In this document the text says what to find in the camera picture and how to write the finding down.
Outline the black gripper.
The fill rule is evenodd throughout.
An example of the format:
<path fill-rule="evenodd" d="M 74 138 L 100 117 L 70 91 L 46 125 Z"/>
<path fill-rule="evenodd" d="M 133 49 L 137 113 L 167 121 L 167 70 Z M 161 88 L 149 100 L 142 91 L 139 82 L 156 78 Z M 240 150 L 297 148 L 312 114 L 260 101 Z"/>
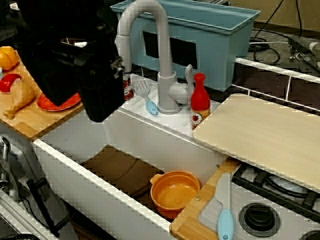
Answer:
<path fill-rule="evenodd" d="M 80 97 L 89 119 L 101 123 L 125 102 L 123 77 L 88 79 L 80 84 Z"/>

